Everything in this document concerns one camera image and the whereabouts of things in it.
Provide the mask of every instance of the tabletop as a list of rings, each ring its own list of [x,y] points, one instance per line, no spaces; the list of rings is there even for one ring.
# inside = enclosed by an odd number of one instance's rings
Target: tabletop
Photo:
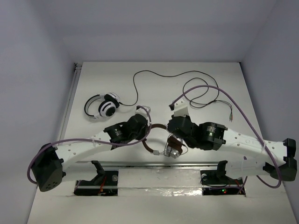
[[[211,75],[219,87],[225,90],[242,108],[249,120],[260,133],[258,122],[250,100],[239,63],[120,63],[85,62],[75,86],[74,98],[70,104],[70,114],[65,122],[62,138],[90,137],[105,127],[127,121],[134,115],[135,106],[120,106],[109,119],[90,121],[84,114],[84,104],[88,98],[99,93],[115,92],[124,104],[136,101],[133,75],[141,70],[150,70],[164,76],[173,76],[186,71],[199,70]],[[208,84],[215,85],[213,79],[198,72],[190,72],[179,77],[159,77],[148,71],[135,77],[139,92],[137,105],[151,107],[153,123],[167,124],[172,112],[168,105],[182,93],[183,85],[190,79],[200,77]],[[186,84],[185,89],[205,84],[195,79]],[[188,94],[190,98],[204,93],[197,89]],[[206,103],[217,95],[210,89],[197,102]],[[223,95],[219,99],[229,100]],[[96,113],[99,103],[91,105],[90,112]],[[207,121],[223,124],[237,132],[253,133],[241,114],[233,106],[234,119],[229,121],[230,108],[223,103],[212,103],[202,109],[188,108],[191,120],[196,123]],[[168,133],[153,130],[148,137],[151,148],[163,150]],[[209,164],[221,160],[237,161],[243,156],[229,152],[202,151],[189,149],[177,159],[155,156],[137,144],[125,150],[95,154],[84,161],[99,160],[113,164]],[[270,184],[276,180],[266,176]],[[243,196],[118,196],[79,197],[71,192],[74,182],[64,182],[52,191],[37,191],[28,223],[78,223],[100,220],[107,223],[296,223],[283,185],[278,189],[264,186],[257,178],[250,177],[246,184],[247,197]]]

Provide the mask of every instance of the black and white headphones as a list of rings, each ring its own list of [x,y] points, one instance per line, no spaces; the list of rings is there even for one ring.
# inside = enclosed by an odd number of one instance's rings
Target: black and white headphones
[[[96,100],[102,99],[103,102],[100,104],[98,113],[92,115],[88,113],[89,106]],[[93,97],[90,97],[85,103],[84,112],[85,114],[92,119],[99,119],[100,117],[111,117],[117,108],[120,106],[120,98],[115,93],[110,92],[107,94],[99,94]]]

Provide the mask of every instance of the headphone ear cup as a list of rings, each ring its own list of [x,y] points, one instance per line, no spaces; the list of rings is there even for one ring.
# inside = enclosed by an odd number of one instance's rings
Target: headphone ear cup
[[[117,101],[118,96],[116,95],[115,98],[114,98],[112,95],[115,95],[115,94],[107,93],[107,94],[105,94],[104,99],[107,100],[107,101],[111,101],[112,103],[114,103],[116,108],[119,108],[120,104]]]
[[[99,113],[101,117],[111,117],[115,111],[115,104],[108,100],[104,100],[99,106]]]

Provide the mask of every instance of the white wall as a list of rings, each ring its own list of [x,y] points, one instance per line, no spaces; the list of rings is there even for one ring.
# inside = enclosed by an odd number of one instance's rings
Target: white wall
[[[279,0],[241,63],[264,138],[299,144],[298,64],[299,1]],[[298,176],[285,184],[299,220]]]
[[[39,1],[76,62],[240,62],[276,2]]]
[[[71,84],[73,63],[27,0],[0,3],[0,223],[27,223],[36,187],[30,159],[53,141]]]

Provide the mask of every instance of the brown headband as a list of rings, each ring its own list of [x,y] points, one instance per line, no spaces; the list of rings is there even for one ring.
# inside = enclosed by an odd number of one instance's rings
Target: brown headband
[[[167,130],[167,126],[163,125],[163,124],[152,124],[151,129],[153,129],[153,128],[161,128],[161,129]],[[172,147],[173,149],[177,150],[180,154],[182,154],[182,152],[183,152],[182,145],[183,144],[179,140],[177,140],[176,138],[171,136],[167,139],[167,143],[168,143],[168,146]],[[148,150],[150,153],[154,153],[154,150],[151,149],[146,144],[146,140],[143,140],[142,144],[146,150]]]

